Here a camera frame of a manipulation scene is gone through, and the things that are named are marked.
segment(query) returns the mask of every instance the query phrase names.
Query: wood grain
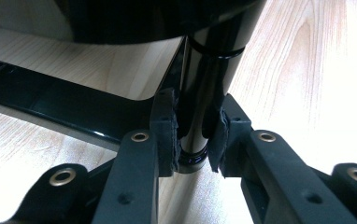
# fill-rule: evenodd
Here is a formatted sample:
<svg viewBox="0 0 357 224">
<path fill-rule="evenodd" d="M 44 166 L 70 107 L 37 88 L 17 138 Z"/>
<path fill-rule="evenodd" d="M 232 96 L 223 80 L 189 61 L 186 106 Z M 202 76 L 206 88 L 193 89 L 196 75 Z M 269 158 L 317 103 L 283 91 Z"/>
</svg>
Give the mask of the wood grain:
<svg viewBox="0 0 357 224">
<path fill-rule="evenodd" d="M 0 0 L 0 27 L 60 40 L 73 39 L 62 11 L 50 0 Z"/>
<path fill-rule="evenodd" d="M 82 46 L 0 29 L 0 60 L 144 99 L 178 42 Z M 309 165 L 330 173 L 357 162 L 357 1 L 268 1 L 230 92 L 254 128 L 280 133 Z M 115 156 L 6 110 L 0 107 L 0 220 L 51 166 L 92 169 Z M 207 166 L 160 179 L 161 223 L 248 223 L 245 209 L 239 180 Z"/>
</svg>

